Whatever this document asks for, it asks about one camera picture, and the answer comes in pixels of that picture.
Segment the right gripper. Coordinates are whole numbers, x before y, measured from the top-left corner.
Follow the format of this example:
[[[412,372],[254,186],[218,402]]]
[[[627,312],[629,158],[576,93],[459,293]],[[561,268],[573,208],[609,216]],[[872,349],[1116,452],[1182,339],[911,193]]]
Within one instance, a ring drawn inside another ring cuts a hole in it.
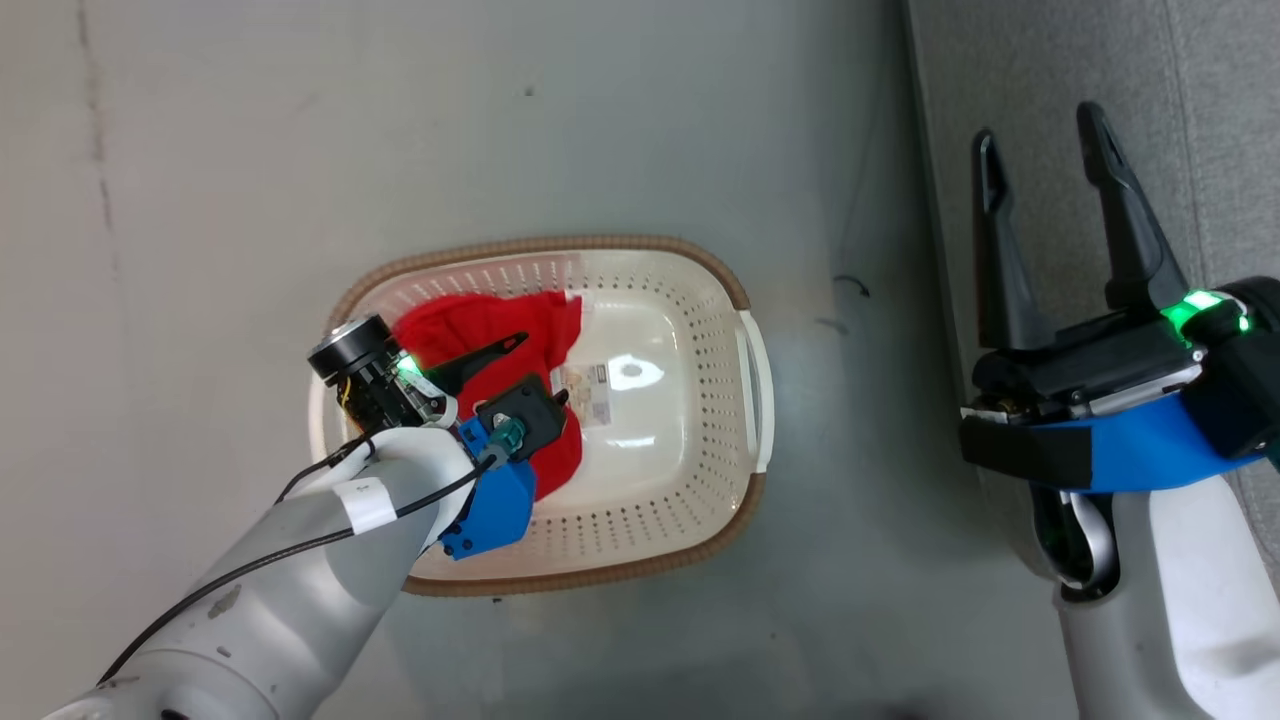
[[[1096,188],[1108,250],[1103,293],[1112,313],[1059,332],[1041,311],[1012,227],[1014,193],[995,133],[972,141],[972,217],[979,345],[975,397],[964,416],[1065,421],[1120,413],[1171,395],[1201,374],[1208,354],[1188,340],[1190,320],[1233,307],[1245,334],[1253,313],[1221,290],[1193,290],[1103,108],[1076,106],[1085,177]],[[1137,311],[1158,313],[1144,316]]]

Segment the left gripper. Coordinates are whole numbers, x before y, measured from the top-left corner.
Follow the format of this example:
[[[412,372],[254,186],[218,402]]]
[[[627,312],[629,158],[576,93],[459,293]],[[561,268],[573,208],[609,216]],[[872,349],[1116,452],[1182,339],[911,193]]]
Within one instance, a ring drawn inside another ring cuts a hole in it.
[[[360,433],[399,427],[457,424],[460,396],[490,364],[511,355],[529,333],[513,333],[443,363],[429,364],[404,350],[378,314],[357,316],[328,332],[307,355],[316,378]],[[570,389],[553,393],[567,406]]]

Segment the red sports jersey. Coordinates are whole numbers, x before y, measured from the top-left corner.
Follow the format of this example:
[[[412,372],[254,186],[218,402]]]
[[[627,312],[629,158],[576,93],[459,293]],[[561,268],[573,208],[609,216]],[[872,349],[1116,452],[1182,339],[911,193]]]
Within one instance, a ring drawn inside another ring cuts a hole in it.
[[[512,334],[527,336],[509,354],[476,372],[457,393],[458,418],[465,421],[527,375],[538,375],[549,387],[552,370],[564,364],[581,324],[581,300],[562,292],[512,299],[449,295],[416,306],[394,324],[392,334],[424,375]]]

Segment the grey fabric sofa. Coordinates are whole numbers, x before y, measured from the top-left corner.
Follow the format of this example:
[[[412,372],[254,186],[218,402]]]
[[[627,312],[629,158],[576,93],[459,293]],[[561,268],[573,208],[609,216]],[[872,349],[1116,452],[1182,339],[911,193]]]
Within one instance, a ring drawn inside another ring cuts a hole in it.
[[[1190,286],[1280,279],[1280,0],[908,0],[946,296],[960,368],[977,334],[972,141],[995,133],[1036,299],[1059,329],[1108,311],[1100,196],[1076,106],[1100,104]],[[1007,523],[1028,566],[1029,498]],[[1228,475],[1280,592],[1280,471]]]

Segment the basket bottom label sticker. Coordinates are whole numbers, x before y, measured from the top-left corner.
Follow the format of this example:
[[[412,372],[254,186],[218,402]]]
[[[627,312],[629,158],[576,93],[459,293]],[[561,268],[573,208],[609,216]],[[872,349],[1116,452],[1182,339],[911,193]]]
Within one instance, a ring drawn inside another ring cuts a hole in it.
[[[568,406],[586,428],[612,424],[609,368],[604,363],[562,365],[550,372],[554,392],[566,391]]]

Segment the cream perforated laundry basket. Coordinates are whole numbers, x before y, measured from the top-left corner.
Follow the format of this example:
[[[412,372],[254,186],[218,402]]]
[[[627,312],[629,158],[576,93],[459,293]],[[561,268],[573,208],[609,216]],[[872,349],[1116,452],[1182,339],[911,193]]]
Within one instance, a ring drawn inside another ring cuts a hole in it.
[[[609,368],[612,424],[581,428],[573,477],[524,538],[454,561],[429,550],[404,592],[570,591],[671,571],[728,547],[762,501],[774,447],[771,363],[748,291],[716,255],[654,234],[547,236],[402,258],[361,275],[326,320],[397,322],[449,295],[582,301],[567,365]]]

